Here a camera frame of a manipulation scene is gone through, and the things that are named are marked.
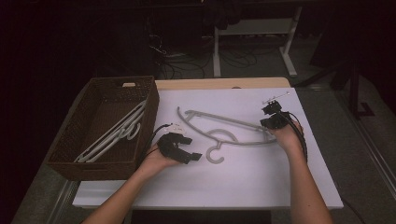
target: person's arm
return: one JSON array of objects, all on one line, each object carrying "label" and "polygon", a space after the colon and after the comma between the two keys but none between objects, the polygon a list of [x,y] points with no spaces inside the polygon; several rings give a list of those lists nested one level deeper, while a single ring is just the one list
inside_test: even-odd
[{"label": "person's arm", "polygon": [[148,153],[140,167],[131,177],[82,223],[122,223],[137,193],[145,183],[164,168],[179,163],[165,158],[157,145],[152,147]]},{"label": "person's arm", "polygon": [[332,216],[320,195],[305,161],[303,149],[294,130],[287,125],[270,131],[288,155],[291,184],[291,221],[293,224],[332,223]]}]

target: person's left hand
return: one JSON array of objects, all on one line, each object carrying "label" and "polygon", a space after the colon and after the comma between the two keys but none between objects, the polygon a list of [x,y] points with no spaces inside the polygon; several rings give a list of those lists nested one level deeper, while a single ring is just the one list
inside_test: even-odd
[{"label": "person's left hand", "polygon": [[176,164],[180,164],[180,162],[163,156],[155,144],[148,150],[146,158],[136,171],[146,179],[150,179],[166,167]]}]

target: white desk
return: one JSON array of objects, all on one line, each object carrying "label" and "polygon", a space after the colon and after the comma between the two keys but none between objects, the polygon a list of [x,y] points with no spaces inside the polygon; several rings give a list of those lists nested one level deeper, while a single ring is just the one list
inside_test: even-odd
[{"label": "white desk", "polygon": [[[332,182],[326,164],[320,154],[315,137],[309,127],[304,111],[292,88],[242,89],[242,90],[193,90],[160,91],[160,106],[156,127],[170,122],[181,122],[177,107],[181,111],[194,109],[260,125],[266,118],[261,111],[262,101],[281,95],[290,96],[278,101],[284,111],[299,118],[304,126],[308,147],[308,165],[315,178],[325,203],[331,209],[343,204]],[[240,141],[260,140],[252,130],[238,129],[224,123],[207,119],[192,119],[191,123],[202,130],[225,128],[232,131]],[[199,152],[203,157],[188,165],[170,167],[155,176],[141,190],[133,208],[138,209],[276,209],[290,207],[289,164],[284,151],[277,144],[257,147],[223,145],[212,153],[224,157],[221,164],[212,164],[205,152],[215,145],[187,125],[183,125],[192,138],[189,146],[180,146],[189,152]],[[164,132],[157,133],[156,139]],[[74,206],[96,207],[104,202],[123,181],[82,181]]]},{"label": "white desk", "polygon": [[215,45],[213,53],[214,77],[221,77],[219,58],[219,37],[221,35],[260,35],[260,34],[287,34],[288,38],[283,47],[279,48],[283,62],[291,77],[296,77],[297,72],[289,56],[291,42],[297,29],[298,20],[302,7],[297,7],[292,18],[265,19],[265,20],[241,20],[235,25],[228,26],[227,30],[219,30],[215,27]]}]

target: wicker basket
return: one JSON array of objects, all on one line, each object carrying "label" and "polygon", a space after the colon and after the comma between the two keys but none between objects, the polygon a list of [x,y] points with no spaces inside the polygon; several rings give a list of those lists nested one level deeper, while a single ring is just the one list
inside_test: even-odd
[{"label": "wicker basket", "polygon": [[[133,85],[123,87],[124,83]],[[74,162],[82,151],[146,99],[141,129],[133,140],[122,138],[95,162]],[[69,180],[127,179],[135,171],[153,132],[159,101],[154,77],[91,79],[51,150],[47,165]]]}]

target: white table surface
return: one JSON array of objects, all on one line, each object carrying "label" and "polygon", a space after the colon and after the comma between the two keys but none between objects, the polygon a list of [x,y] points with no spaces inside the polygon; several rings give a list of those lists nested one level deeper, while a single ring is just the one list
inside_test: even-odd
[{"label": "white table surface", "polygon": [[[167,168],[155,176],[142,188],[133,208],[266,210],[290,207],[289,163],[277,143],[255,147],[223,145],[221,150],[215,150],[212,155],[213,158],[224,157],[224,162],[212,164],[206,159],[205,153],[216,141],[200,135],[177,115],[177,107],[180,106],[183,113],[198,110],[260,125],[260,119],[268,118],[262,112],[262,102],[286,91],[290,95],[278,101],[282,110],[293,113],[304,127],[308,165],[320,193],[330,209],[342,208],[339,194],[293,88],[160,91],[155,129],[165,123],[180,123],[187,131],[184,136],[192,138],[192,143],[179,147],[202,153],[203,156],[199,161]],[[191,123],[203,131],[226,129],[240,142],[263,139],[261,132],[218,120],[194,118]],[[165,133],[165,130],[159,131],[153,142]],[[123,182],[82,181],[73,205],[97,207]]]}]

